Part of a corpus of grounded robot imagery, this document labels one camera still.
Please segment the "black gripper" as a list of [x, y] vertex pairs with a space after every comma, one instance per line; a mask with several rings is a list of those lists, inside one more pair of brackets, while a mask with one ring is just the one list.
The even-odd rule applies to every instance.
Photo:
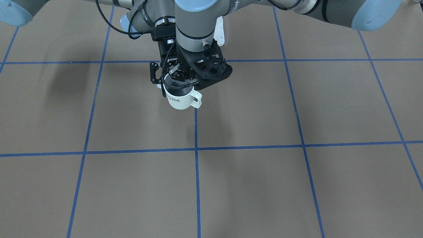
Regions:
[[[165, 84], [163, 83], [163, 70], [167, 73], [175, 65], [177, 65], [177, 50], [176, 50], [176, 25], [159, 25], [151, 32], [151, 37], [154, 42], [158, 43], [160, 51], [160, 64], [150, 62], [150, 81], [158, 85], [162, 84], [163, 97], [166, 98]], [[157, 77], [157, 71], [160, 69], [160, 76]]]

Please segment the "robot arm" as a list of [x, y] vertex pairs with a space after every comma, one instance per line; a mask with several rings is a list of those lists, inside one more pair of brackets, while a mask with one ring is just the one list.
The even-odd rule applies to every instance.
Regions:
[[210, 44], [213, 39], [217, 18], [252, 4], [271, 5], [354, 30], [375, 31], [393, 17], [401, 3], [401, 0], [176, 0], [176, 40], [185, 50], [202, 52], [203, 43]]
[[46, 97], [81, 96], [110, 63], [142, 63], [168, 99], [168, 72], [179, 64], [173, 0], [2, 0], [1, 80], [45, 83]]

